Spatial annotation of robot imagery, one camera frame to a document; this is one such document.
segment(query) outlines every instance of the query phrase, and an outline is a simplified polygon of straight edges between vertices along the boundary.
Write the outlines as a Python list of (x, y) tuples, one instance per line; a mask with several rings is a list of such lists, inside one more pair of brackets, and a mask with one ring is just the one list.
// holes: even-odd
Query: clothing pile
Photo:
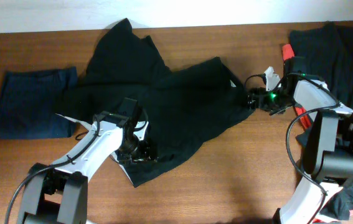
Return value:
[[(181, 165), (204, 142), (253, 113), (247, 107), (243, 85), (218, 57), (172, 72), (150, 36), (135, 36), (127, 19), (101, 38), (79, 84), (62, 90), (54, 112), (33, 112), (50, 113), (50, 117), (58, 113), (91, 123), (94, 114), (116, 111), (125, 97), (137, 100), (146, 110), (150, 123), (146, 138), (157, 149), (158, 162), (124, 167), (135, 187)], [(25, 116), (20, 113), (13, 123), (24, 122)], [(48, 119), (40, 118), (39, 122)]]
[[(294, 56), (306, 59), (307, 73), (323, 77), (331, 93), (353, 109), (353, 27), (326, 24), (323, 28), (292, 31), (289, 41)], [(297, 137), (302, 146), (310, 128)], [(320, 214), (335, 220), (353, 215), (353, 184), (333, 196)]]

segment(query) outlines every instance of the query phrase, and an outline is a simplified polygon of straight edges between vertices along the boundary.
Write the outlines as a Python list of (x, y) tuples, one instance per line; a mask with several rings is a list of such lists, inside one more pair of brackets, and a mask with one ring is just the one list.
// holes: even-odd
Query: black cable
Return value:
[(313, 222), (313, 220), (316, 218), (316, 215), (318, 215), (318, 213), (321, 211), (321, 209), (323, 208), (324, 202), (326, 201), (326, 197), (327, 197), (327, 192), (321, 197), (321, 202), (320, 205), (318, 207), (318, 209), (314, 212), (313, 216), (311, 217), (311, 219), (308, 221), (308, 224), (311, 224)]
[(264, 75), (265, 75), (265, 74), (262, 73), (262, 74), (256, 74), (256, 75), (251, 75), (251, 76), (249, 76), (249, 77), (245, 80), (245, 82), (244, 82), (244, 88), (247, 89), (247, 81), (248, 81), (250, 78), (253, 78), (253, 77), (261, 77), (261, 78), (263, 78)]
[(306, 74), (306, 73), (305, 73), (305, 78), (311, 78), (311, 77), (317, 78), (319, 81), (326, 82), (326, 81), (323, 79), (323, 77), (321, 77), (321, 76), (319, 76), (319, 75), (310, 75), (310, 74)]
[(81, 150), (79, 151), (75, 156), (73, 156), (72, 158), (70, 159), (67, 159), (67, 161), (65, 162), (61, 162), (61, 163), (58, 163), (58, 164), (52, 164), (48, 167), (45, 167), (41, 170), (38, 170), (37, 172), (33, 173), (33, 174), (29, 174), (21, 183), (20, 185), (18, 186), (18, 188), (16, 189), (16, 191), (14, 192), (13, 196), (12, 196), (12, 199), (10, 200), (9, 202), (9, 206), (7, 207), (7, 210), (6, 210), (6, 216), (5, 216), (5, 220), (4, 220), (4, 223), (5, 224), (8, 224), (9, 223), (9, 219), (10, 219), (10, 212), (12, 210), (12, 207), (13, 207), (13, 204), (14, 204), (14, 201), (16, 200), (18, 194), (20, 193), (21, 189), (23, 188), (23, 186), (25, 186), (32, 178), (34, 178), (35, 176), (41, 174), (41, 173), (44, 173), (44, 172), (47, 172), (49, 170), (52, 170), (54, 168), (57, 168), (57, 167), (61, 167), (61, 166), (65, 166), (71, 162), (73, 162), (73, 160), (75, 160), (76, 158), (80, 157), (89, 147), (90, 145), (95, 141), (95, 139), (97, 138), (97, 136), (99, 136), (99, 132), (100, 132), (100, 121), (97, 120), (97, 117), (96, 115), (93, 117), (93, 120), (97, 122), (97, 129), (95, 131), (95, 134), (93, 135), (93, 138), (88, 142), (88, 144)]
[(88, 133), (89, 133), (89, 131), (84, 131), (82, 133), (77, 134), (77, 136), (75, 137), (75, 140), (81, 141), (82, 138), (78, 138), (78, 137), (83, 136), (84, 134), (88, 134)]

